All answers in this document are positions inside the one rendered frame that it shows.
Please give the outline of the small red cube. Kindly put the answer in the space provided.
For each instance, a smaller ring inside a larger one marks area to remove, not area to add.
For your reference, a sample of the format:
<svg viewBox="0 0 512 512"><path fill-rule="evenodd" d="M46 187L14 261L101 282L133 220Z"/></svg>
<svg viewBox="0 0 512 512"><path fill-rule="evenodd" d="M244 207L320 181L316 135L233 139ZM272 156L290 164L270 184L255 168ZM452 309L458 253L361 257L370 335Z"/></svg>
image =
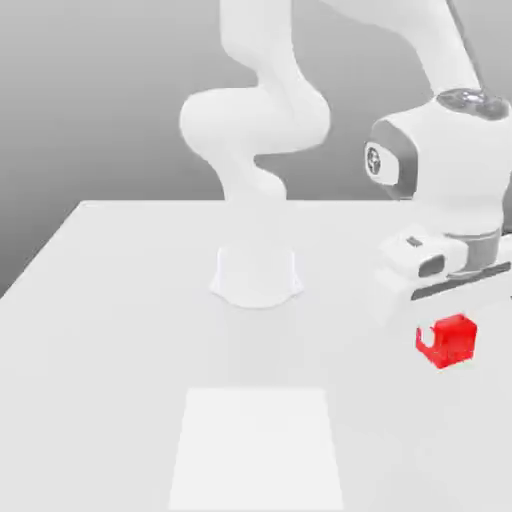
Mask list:
<svg viewBox="0 0 512 512"><path fill-rule="evenodd" d="M478 327L464 314L456 314L435 322L433 347L418 346L436 368L443 369L473 357Z"/></svg>

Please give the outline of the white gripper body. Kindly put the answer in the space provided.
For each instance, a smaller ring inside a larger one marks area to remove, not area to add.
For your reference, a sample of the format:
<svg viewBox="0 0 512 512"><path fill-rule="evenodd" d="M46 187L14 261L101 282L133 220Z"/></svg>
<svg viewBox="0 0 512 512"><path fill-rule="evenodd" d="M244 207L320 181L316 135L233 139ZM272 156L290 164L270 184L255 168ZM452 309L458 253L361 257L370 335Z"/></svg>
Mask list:
<svg viewBox="0 0 512 512"><path fill-rule="evenodd" d="M373 316L382 325L394 321L421 323L495 302L511 292L510 261L463 279L413 281L390 268L381 268L373 275Z"/></svg>

